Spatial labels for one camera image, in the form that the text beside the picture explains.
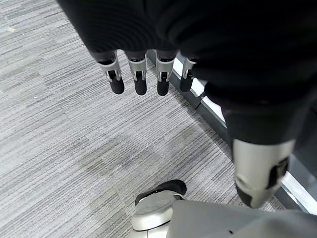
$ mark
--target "gray carpet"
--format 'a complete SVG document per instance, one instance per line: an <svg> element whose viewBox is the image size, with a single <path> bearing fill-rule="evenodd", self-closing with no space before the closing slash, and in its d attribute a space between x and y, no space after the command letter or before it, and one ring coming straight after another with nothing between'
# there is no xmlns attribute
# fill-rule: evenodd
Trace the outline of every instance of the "gray carpet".
<svg viewBox="0 0 317 238"><path fill-rule="evenodd" d="M127 237L135 196L183 179L193 200L242 205L229 148L170 86L112 93L52 0L0 3L0 237ZM283 209L272 198L263 209Z"/></svg>

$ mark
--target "robotic finger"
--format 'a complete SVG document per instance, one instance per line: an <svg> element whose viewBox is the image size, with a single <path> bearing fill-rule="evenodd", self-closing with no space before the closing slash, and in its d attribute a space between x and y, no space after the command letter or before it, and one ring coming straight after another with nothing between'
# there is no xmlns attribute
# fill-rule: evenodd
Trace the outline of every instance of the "robotic finger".
<svg viewBox="0 0 317 238"><path fill-rule="evenodd" d="M99 67L107 77L112 91L115 94L123 93L124 84L121 77L121 70L116 51L109 51L104 53L104 57L100 60L97 60L97 62Z"/></svg>
<svg viewBox="0 0 317 238"><path fill-rule="evenodd" d="M147 92L147 62L146 51L131 52L125 51L128 57L131 74L134 79L135 91L139 95L144 95Z"/></svg>
<svg viewBox="0 0 317 238"><path fill-rule="evenodd" d="M177 51L157 50L158 94L165 96L168 93L169 78L172 74Z"/></svg>
<svg viewBox="0 0 317 238"><path fill-rule="evenodd" d="M192 74L192 68L194 66L194 64L196 64L195 62L196 60L194 58L185 58L184 60L184 64L183 64L183 74L182 77L180 78L180 90L182 90L182 92L188 92L193 84L193 74Z"/></svg>

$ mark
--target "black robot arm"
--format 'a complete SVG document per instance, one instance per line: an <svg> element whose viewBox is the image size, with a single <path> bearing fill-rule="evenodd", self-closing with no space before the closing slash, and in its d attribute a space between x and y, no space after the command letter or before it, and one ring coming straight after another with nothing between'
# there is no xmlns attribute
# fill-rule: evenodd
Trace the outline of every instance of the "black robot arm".
<svg viewBox="0 0 317 238"><path fill-rule="evenodd" d="M114 93L124 91L116 50L146 93L146 50L157 50L166 95L178 51L181 90L193 77L222 107L241 199L261 206L281 185L316 98L317 3L252 0L58 0Z"/></svg>

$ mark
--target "black shoe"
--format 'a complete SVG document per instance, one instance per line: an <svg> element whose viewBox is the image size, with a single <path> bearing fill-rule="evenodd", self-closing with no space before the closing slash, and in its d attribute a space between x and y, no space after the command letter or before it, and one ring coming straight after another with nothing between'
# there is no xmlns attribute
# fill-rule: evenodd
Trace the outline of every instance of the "black shoe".
<svg viewBox="0 0 317 238"><path fill-rule="evenodd" d="M169 191L177 192L181 195L185 195L187 191L187 187L186 187L186 184L182 180L178 180L178 179L164 182L154 189L151 189L149 191L139 194L137 198L135 199L135 205L137 205L142 198L145 198L153 193L158 193L165 190L169 190Z"/></svg>

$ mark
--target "black fingertip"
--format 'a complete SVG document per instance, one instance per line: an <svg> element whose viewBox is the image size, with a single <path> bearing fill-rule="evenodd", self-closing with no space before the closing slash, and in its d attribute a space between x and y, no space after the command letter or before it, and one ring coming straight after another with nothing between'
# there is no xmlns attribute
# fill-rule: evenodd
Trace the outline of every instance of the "black fingertip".
<svg viewBox="0 0 317 238"><path fill-rule="evenodd" d="M237 189L237 193L240 197L240 199L243 201L244 204L246 204L248 207L251 207L251 201L252 201L252 197L248 194L246 194L244 191L242 191L239 186L237 185L237 183L235 183L236 185L236 189Z"/></svg>
<svg viewBox="0 0 317 238"><path fill-rule="evenodd" d="M161 96L165 96L168 93L168 81L159 82L158 81L158 94Z"/></svg>
<svg viewBox="0 0 317 238"><path fill-rule="evenodd" d="M134 80L135 91L139 95L144 95L147 92L147 82L146 80L138 79L138 81Z"/></svg>
<svg viewBox="0 0 317 238"><path fill-rule="evenodd" d="M192 88L193 79L192 78L183 78L183 76L180 78L180 84L179 88L182 92L186 93Z"/></svg>
<svg viewBox="0 0 317 238"><path fill-rule="evenodd" d="M120 78L120 81L116 80L115 78L110 82L110 86L112 91L115 94L121 94L124 92L124 84L122 78Z"/></svg>

